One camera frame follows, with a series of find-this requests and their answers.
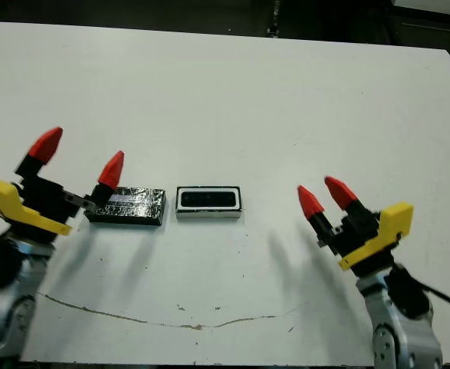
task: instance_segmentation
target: yellow bracket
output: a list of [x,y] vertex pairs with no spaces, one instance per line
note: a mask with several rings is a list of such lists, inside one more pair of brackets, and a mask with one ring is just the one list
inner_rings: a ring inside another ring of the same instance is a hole
[[400,238],[407,236],[411,230],[413,210],[414,206],[405,202],[400,202],[382,210],[377,237],[366,241],[363,246],[344,256],[339,262],[341,269],[347,271],[353,265],[382,251]]
[[0,214],[7,219],[32,225],[46,231],[68,235],[71,227],[66,224],[42,217],[38,211],[23,206],[18,189],[0,180]]

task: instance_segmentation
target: red fingertip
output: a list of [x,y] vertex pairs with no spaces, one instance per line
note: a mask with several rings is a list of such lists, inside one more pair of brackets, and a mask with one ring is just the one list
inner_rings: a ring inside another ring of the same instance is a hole
[[346,210],[353,201],[358,200],[348,186],[338,179],[327,176],[325,177],[325,184],[331,192],[332,198],[342,210]]
[[51,129],[41,136],[36,143],[33,144],[28,155],[37,158],[43,164],[47,164],[57,150],[58,142],[61,140],[62,128],[57,127]]
[[312,215],[322,213],[324,208],[318,202],[317,198],[305,187],[298,186],[298,198],[302,206],[303,214],[309,220]]
[[119,151],[103,169],[103,172],[100,174],[100,178],[98,179],[98,183],[107,185],[112,190],[115,190],[118,185],[118,180],[120,179],[120,174],[122,173],[123,165],[124,153]]

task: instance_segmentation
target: white table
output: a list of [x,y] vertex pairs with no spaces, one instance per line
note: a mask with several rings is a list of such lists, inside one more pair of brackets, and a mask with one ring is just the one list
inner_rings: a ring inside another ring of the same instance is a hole
[[[0,24],[0,178],[56,125],[42,175],[84,194],[122,149],[121,185],[164,188],[168,206],[160,228],[71,221],[26,361],[371,364],[355,277],[298,204],[303,184],[340,220],[326,174],[370,208],[413,203],[395,255],[450,294],[444,51]],[[243,215],[178,222],[178,185],[239,185]],[[450,307],[432,301],[448,362]]]

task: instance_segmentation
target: crack on table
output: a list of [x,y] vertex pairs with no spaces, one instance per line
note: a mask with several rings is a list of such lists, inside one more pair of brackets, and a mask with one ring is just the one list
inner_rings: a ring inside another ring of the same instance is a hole
[[58,299],[53,298],[52,296],[50,296],[48,294],[43,294],[41,292],[37,292],[37,293],[39,295],[43,296],[44,298],[49,299],[52,302],[55,302],[55,303],[60,304],[62,306],[66,306],[67,308],[72,308],[72,309],[75,309],[75,310],[84,311],[86,313],[105,315],[106,317],[114,317],[116,319],[122,319],[122,320],[125,320],[125,321],[133,321],[135,323],[140,323],[140,324],[155,325],[155,326],[159,326],[159,327],[187,328],[187,329],[192,329],[193,331],[202,331],[203,328],[210,328],[210,329],[220,328],[220,327],[224,327],[225,325],[234,324],[234,323],[242,323],[244,321],[257,321],[257,320],[260,320],[260,319],[272,319],[272,318],[275,318],[275,317],[285,317],[286,315],[291,314],[293,311],[301,308],[302,306],[304,306],[305,304],[308,303],[308,302],[304,302],[303,304],[300,304],[299,306],[294,307],[293,309],[287,311],[283,315],[261,315],[259,317],[243,317],[243,318],[240,318],[240,319],[234,319],[233,321],[227,321],[225,323],[221,323],[221,324],[217,324],[217,325],[204,325],[204,324],[197,324],[197,325],[183,324],[183,325],[177,325],[177,324],[156,323],[156,322],[152,322],[152,321],[143,321],[141,319],[136,319],[134,317],[126,317],[124,315],[117,315],[117,314],[106,313],[104,311],[88,309],[85,306],[73,305],[73,304],[69,304],[68,302],[64,302],[64,301],[58,300]]

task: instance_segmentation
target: foil-wrapped block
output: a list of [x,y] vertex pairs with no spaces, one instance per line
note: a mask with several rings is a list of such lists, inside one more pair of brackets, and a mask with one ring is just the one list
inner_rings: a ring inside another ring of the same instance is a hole
[[165,202],[165,190],[117,187],[106,206],[85,215],[93,222],[162,225]]

